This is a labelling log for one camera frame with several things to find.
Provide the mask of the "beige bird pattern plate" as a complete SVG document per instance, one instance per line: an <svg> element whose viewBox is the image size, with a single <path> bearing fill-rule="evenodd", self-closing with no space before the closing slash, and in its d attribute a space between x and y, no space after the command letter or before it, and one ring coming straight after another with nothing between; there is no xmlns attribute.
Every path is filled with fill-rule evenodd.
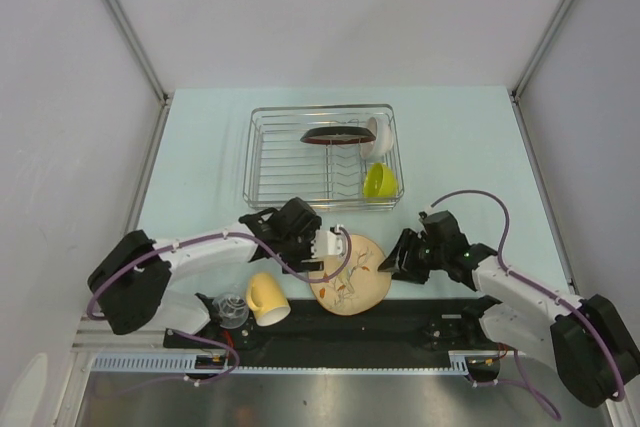
<svg viewBox="0 0 640 427"><path fill-rule="evenodd" d="M386 259L383 250L367 237L353 235L351 239L349 262L337 277L326 280L341 265L336 257L327 257L321 271L309 273L310 279L323 280L310 285L318 303L339 316L353 316L373 308L386 297L392 282L391 273L378 270Z"/></svg>

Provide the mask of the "yellow mug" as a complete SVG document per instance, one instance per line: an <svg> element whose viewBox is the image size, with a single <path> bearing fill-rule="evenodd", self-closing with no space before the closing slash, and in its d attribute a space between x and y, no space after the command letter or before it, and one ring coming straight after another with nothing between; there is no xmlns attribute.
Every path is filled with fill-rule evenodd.
<svg viewBox="0 0 640 427"><path fill-rule="evenodd" d="M257 273L249 279L245 298L259 327L272 326L291 312L282 288L268 272Z"/></svg>

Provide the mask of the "lime green bowl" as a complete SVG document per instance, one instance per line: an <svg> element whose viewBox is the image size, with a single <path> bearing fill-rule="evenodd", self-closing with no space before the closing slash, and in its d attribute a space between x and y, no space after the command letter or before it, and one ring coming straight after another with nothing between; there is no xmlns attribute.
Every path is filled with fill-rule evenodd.
<svg viewBox="0 0 640 427"><path fill-rule="evenodd" d="M374 163L368 170L363 185L365 198L393 197L398 192L395 174L386 164Z"/></svg>

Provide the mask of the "chrome wire dish rack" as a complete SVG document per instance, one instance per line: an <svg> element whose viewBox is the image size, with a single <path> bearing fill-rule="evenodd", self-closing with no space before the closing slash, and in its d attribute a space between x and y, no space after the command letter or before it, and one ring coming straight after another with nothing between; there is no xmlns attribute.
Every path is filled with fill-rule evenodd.
<svg viewBox="0 0 640 427"><path fill-rule="evenodd" d="M386 119L395 141L382 158L364 160L360 145L312 145L300 141L316 127L365 127L371 117ZM398 181L393 197L365 198L369 168L383 163ZM390 210L404 194L395 113L388 104L262 107L250 117L243 198L249 207L280 207L299 197L319 211Z"/></svg>

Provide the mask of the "white bowl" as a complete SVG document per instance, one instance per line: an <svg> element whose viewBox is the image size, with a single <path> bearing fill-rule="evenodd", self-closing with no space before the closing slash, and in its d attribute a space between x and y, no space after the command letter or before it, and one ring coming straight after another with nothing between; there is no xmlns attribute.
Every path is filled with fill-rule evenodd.
<svg viewBox="0 0 640 427"><path fill-rule="evenodd" d="M395 137L390 123L381 117L371 117L366 128L375 136L370 142L360 145L360 156L364 160L373 160L384 157L393 147Z"/></svg>

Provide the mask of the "red rimmed beige plate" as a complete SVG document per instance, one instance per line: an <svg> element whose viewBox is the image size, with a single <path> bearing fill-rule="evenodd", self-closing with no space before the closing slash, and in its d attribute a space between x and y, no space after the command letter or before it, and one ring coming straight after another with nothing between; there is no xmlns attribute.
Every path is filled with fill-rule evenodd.
<svg viewBox="0 0 640 427"><path fill-rule="evenodd" d="M375 140L376 135L368 128L348 125L312 128L300 138L302 143L312 145L352 145Z"/></svg>

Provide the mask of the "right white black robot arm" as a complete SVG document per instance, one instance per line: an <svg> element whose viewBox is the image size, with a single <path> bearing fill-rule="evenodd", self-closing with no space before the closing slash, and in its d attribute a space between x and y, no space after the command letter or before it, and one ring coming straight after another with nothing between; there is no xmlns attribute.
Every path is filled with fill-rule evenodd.
<svg viewBox="0 0 640 427"><path fill-rule="evenodd" d="M616 400L639 374L639 350L615 306L554 290L501 265L499 253L472 244L448 211L422 213L421 232L402 231L379 271L424 284L433 271L480 294L461 323L473 348L502 343L556 372L581 403L598 407Z"/></svg>

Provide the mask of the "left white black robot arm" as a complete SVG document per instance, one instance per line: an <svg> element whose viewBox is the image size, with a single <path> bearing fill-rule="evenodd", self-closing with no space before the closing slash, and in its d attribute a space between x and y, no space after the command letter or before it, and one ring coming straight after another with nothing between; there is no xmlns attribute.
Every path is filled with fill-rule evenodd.
<svg viewBox="0 0 640 427"><path fill-rule="evenodd" d="M92 294L87 316L116 335L144 327L181 331L197 345L214 344L221 334L205 296L173 290L173 284L214 267L249 264L264 258L283 271L303 276L322 263L315 253L321 217L299 197L281 208L246 214L237 222L190 239L155 241L144 231L127 233L87 280Z"/></svg>

